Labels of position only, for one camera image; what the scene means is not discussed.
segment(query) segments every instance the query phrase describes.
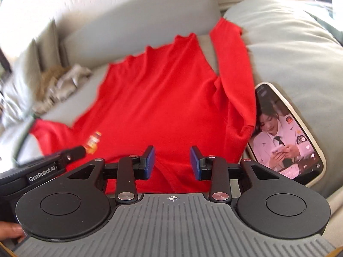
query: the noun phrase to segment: metal screw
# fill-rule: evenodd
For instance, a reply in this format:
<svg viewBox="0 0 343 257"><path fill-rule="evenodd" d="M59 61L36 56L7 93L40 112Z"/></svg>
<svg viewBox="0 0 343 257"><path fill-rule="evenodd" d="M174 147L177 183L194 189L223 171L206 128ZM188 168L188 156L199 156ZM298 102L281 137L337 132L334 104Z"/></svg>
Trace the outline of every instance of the metal screw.
<svg viewBox="0 0 343 257"><path fill-rule="evenodd" d="M134 194L132 192L125 191L125 192L119 193L118 198L123 201L128 201L134 198Z"/></svg>
<svg viewBox="0 0 343 257"><path fill-rule="evenodd" d="M229 195L225 192L216 192L213 193L212 198L217 201L224 201L229 199Z"/></svg>

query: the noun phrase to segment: red long-sleeve shirt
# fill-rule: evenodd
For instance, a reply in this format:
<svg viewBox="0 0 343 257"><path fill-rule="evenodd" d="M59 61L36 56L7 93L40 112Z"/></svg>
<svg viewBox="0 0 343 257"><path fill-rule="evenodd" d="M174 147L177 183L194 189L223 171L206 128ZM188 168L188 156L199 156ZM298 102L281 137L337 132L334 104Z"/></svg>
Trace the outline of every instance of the red long-sleeve shirt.
<svg viewBox="0 0 343 257"><path fill-rule="evenodd" d="M37 120L31 133L46 154L85 145L86 158L107 162L141 155L148 145L156 162L138 192L205 192L209 182L196 181L189 160L191 146L202 153L237 162L256 119L254 83L241 29L221 19L210 33L218 59L217 76L197 36L176 36L171 44L147 47L138 56L110 64L95 103L72 127ZM114 191L110 180L107 192Z"/></svg>

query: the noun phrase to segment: gray pillow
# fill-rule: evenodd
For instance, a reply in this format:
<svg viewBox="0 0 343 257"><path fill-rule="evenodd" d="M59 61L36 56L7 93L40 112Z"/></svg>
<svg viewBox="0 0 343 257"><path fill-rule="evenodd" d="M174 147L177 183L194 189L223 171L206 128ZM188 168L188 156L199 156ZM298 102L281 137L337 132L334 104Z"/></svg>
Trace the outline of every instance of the gray pillow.
<svg viewBox="0 0 343 257"><path fill-rule="evenodd" d="M3 124L0 124L0 138L4 132L5 132L5 127L3 126Z"/></svg>
<svg viewBox="0 0 343 257"><path fill-rule="evenodd" d="M35 118L28 116L23 122L6 129L0 135L0 173L15 167L15 159L34 121Z"/></svg>
<svg viewBox="0 0 343 257"><path fill-rule="evenodd" d="M5 128L23 120L40 99L41 69L38 60L37 46L32 40L14 63L13 74L3 88L5 108L2 123Z"/></svg>
<svg viewBox="0 0 343 257"><path fill-rule="evenodd" d="M287 0L245 0L224 17L243 30L255 83L273 83L323 151L327 170L312 188L328 197L343 184L342 46Z"/></svg>
<svg viewBox="0 0 343 257"><path fill-rule="evenodd" d="M36 43L42 71L48 70L52 66L61 65L55 20L50 21L45 27Z"/></svg>
<svg viewBox="0 0 343 257"><path fill-rule="evenodd" d="M63 43L60 44L60 58L63 67L69 66L68 55L66 53L66 47Z"/></svg>

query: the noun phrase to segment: gray ribbed platform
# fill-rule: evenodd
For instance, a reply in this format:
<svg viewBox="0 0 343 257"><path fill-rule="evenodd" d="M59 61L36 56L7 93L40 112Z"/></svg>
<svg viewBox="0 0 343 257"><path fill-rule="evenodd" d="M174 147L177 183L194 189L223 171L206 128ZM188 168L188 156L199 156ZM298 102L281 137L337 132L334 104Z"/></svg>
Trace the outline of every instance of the gray ribbed platform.
<svg viewBox="0 0 343 257"><path fill-rule="evenodd" d="M29 238L18 257L108 256L270 256L321 257L334 247L320 235L282 241L265 237L240 222L229 205L202 194L145 194L120 206L102 229L83 239L53 243Z"/></svg>

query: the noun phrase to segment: fingernail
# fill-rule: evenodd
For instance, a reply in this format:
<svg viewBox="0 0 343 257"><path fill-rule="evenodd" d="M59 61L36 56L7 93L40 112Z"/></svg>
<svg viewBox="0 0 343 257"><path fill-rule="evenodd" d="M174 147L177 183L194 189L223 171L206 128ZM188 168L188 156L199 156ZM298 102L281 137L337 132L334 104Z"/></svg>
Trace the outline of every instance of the fingernail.
<svg viewBox="0 0 343 257"><path fill-rule="evenodd" d="M12 227L13 231L20 234L23 232L23 229L20 226L13 226Z"/></svg>

